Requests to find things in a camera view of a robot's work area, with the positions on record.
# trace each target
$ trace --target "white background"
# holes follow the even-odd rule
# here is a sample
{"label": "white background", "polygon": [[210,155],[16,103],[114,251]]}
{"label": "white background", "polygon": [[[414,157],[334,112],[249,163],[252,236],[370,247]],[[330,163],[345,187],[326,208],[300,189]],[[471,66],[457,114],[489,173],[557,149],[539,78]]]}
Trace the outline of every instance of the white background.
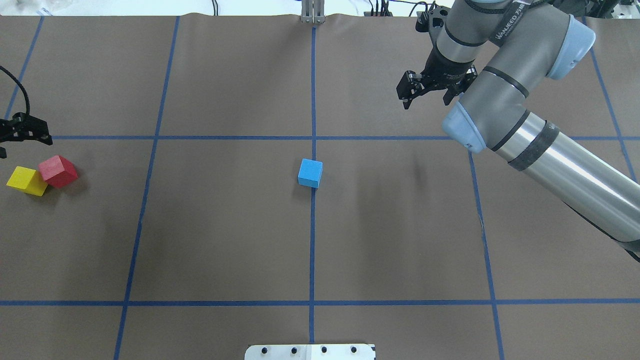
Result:
{"label": "white background", "polygon": [[[451,7],[453,0],[438,4]],[[301,13],[296,0],[218,0],[220,15],[281,15]],[[391,1],[389,10],[394,16],[407,16],[412,4]],[[0,0],[2,15],[184,15],[203,13],[213,15],[211,0]],[[325,0],[325,15],[343,13],[363,16],[371,5],[368,0]],[[423,11],[418,5],[416,10]]]}

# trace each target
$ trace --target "yellow cube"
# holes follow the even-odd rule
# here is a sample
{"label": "yellow cube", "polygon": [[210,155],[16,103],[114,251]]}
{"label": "yellow cube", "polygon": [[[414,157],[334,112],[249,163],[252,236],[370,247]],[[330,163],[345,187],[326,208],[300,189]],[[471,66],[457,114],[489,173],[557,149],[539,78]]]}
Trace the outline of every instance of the yellow cube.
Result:
{"label": "yellow cube", "polygon": [[44,182],[39,171],[26,167],[15,167],[6,185],[24,193],[42,196],[48,184]]}

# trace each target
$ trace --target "grid line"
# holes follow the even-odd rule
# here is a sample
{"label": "grid line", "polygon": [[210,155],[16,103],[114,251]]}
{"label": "grid line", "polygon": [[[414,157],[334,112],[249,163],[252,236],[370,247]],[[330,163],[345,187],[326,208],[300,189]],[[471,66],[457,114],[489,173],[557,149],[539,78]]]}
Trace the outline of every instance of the grid line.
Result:
{"label": "grid line", "polygon": [[147,180],[145,181],[145,191],[142,195],[142,205],[140,206],[140,215],[138,217],[138,229],[136,230],[136,239],[133,244],[133,252],[131,254],[131,264],[129,265],[129,276],[127,278],[127,287],[124,295],[124,304],[122,305],[122,314],[120,315],[120,326],[118,327],[118,337],[116,339],[115,351],[113,354],[113,360],[118,360],[120,357],[120,347],[122,345],[122,336],[124,335],[124,327],[127,321],[127,310],[129,308],[129,299],[131,296],[131,285],[133,283],[133,275],[136,269],[136,258],[138,257],[138,247],[140,246],[140,236],[142,234],[142,221],[145,217],[145,210],[147,207],[147,197],[149,195],[149,186],[151,184],[151,176],[154,169],[154,160],[156,158],[156,149],[158,144],[158,135],[160,134],[160,127],[162,126],[162,116],[164,112],[164,101],[166,100],[167,88],[169,87],[169,77],[171,75],[171,65],[173,62],[173,52],[175,50],[175,43],[178,36],[178,27],[180,26],[180,17],[175,17],[175,24],[173,26],[173,38],[171,42],[171,49],[169,50],[169,60],[166,66],[166,74],[164,75],[164,85],[162,91],[162,98],[160,99],[160,108],[158,109],[158,118],[156,122],[156,138],[151,148],[151,155],[149,157],[149,167],[147,170]]}
{"label": "grid line", "polygon": [[[640,141],[640,136],[569,136],[576,141]],[[53,140],[315,140],[341,141],[341,140],[395,140],[395,141],[424,141],[424,140],[453,140],[449,136],[424,135],[424,136],[307,136],[307,135],[53,135]]]}
{"label": "grid line", "polygon": [[480,226],[482,230],[482,243],[484,246],[484,265],[486,267],[486,277],[489,284],[489,296],[491,297],[491,308],[493,312],[493,326],[495,327],[495,339],[498,346],[498,355],[500,360],[504,360],[504,348],[502,346],[502,332],[500,331],[500,318],[498,316],[498,305],[495,299],[495,288],[493,287],[493,274],[491,271],[491,259],[489,257],[489,245],[486,241],[486,231],[484,228],[484,216],[482,214],[482,204],[480,201],[480,191],[478,189],[478,181],[476,177],[476,164],[474,163],[474,157],[471,152],[468,152],[469,167],[471,169],[471,178],[474,184],[474,195],[476,197],[476,209],[478,218],[480,219]]}
{"label": "grid line", "polygon": [[[571,304],[640,304],[640,298],[576,298],[576,299],[496,299],[496,305],[571,305]],[[0,300],[3,307],[123,306],[124,301],[99,300]],[[490,299],[476,300],[315,300],[315,306],[489,306]],[[253,306],[305,306],[307,300],[130,300],[129,307],[253,307]]]}
{"label": "grid line", "polygon": [[[582,23],[586,25],[586,18],[584,16],[582,17]],[[598,76],[598,82],[600,83],[600,88],[602,88],[602,93],[604,95],[605,102],[607,103],[607,109],[609,110],[609,115],[611,116],[611,122],[613,122],[613,127],[616,130],[617,139],[620,142],[620,149],[622,150],[622,155],[624,155],[625,162],[627,163],[629,175],[633,181],[637,182],[636,173],[634,172],[634,167],[631,164],[631,159],[629,158],[629,153],[627,152],[627,146],[625,145],[625,140],[622,137],[622,131],[620,130],[620,125],[618,124],[616,113],[613,111],[611,98],[609,97],[609,92],[607,91],[607,87],[604,84],[604,79],[602,78],[602,73],[600,72],[600,66],[598,66],[598,59],[596,58],[596,53],[593,50],[593,46],[591,47],[591,49],[589,49],[589,52],[591,53],[591,59],[593,60],[593,67],[596,71],[596,75]]]}
{"label": "grid line", "polygon": [[[27,52],[27,56],[24,59],[24,63],[22,64],[22,69],[20,70],[20,76],[18,76],[18,80],[22,82],[22,78],[24,78],[24,73],[27,71],[27,65],[29,65],[29,60],[31,59],[31,54],[33,54],[33,49],[36,46],[36,41],[38,41],[38,36],[40,36],[40,30],[42,30],[42,24],[44,23],[44,16],[40,17],[40,21],[38,22],[38,27],[36,28],[35,34],[33,34],[33,39],[31,40],[31,45],[29,46],[29,51]],[[13,102],[15,101],[15,97],[18,95],[18,85],[15,85],[13,88],[13,94],[11,95],[11,100],[9,100],[9,107],[6,109],[6,113],[4,113],[4,118],[8,119],[11,114],[11,109],[13,108]]]}
{"label": "grid line", "polygon": [[[316,27],[311,28],[311,159],[316,160]],[[309,241],[309,343],[316,341],[316,189],[311,188]]]}

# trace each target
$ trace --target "white mounting plate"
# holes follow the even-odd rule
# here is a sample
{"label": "white mounting plate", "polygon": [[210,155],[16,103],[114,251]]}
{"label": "white mounting plate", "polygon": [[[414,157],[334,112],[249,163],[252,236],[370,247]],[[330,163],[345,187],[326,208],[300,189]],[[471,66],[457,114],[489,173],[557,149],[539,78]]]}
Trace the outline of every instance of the white mounting plate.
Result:
{"label": "white mounting plate", "polygon": [[244,360],[376,360],[376,346],[368,344],[253,345],[246,349]]}

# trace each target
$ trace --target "metal bracket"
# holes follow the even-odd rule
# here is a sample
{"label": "metal bracket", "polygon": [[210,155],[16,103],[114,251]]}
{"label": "metal bracket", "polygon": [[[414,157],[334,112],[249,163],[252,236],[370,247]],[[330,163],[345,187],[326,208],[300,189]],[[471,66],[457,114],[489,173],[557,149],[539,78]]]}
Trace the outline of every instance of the metal bracket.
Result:
{"label": "metal bracket", "polygon": [[[0,119],[0,143],[36,140],[52,145],[47,122],[25,113],[15,113],[11,120]],[[0,159],[6,159],[6,150],[0,147]]]}
{"label": "metal bracket", "polygon": [[254,345],[244,360],[376,360],[370,344]]}
{"label": "metal bracket", "polygon": [[324,22],[324,0],[302,0],[302,22],[322,24]]}

